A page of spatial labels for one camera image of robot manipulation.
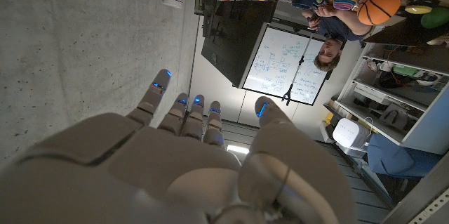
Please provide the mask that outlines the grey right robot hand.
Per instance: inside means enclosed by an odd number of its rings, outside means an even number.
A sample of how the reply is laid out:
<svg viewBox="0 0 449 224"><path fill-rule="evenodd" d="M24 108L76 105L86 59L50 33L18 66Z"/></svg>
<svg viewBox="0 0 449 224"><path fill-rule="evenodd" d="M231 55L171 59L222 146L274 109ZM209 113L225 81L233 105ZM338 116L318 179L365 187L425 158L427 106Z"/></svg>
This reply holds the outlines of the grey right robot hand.
<svg viewBox="0 0 449 224"><path fill-rule="evenodd" d="M218 102L181 93L150 122L171 74L161 70L129 114L85 119L1 171L2 223L355 223L335 159L270 98L240 160Z"/></svg>

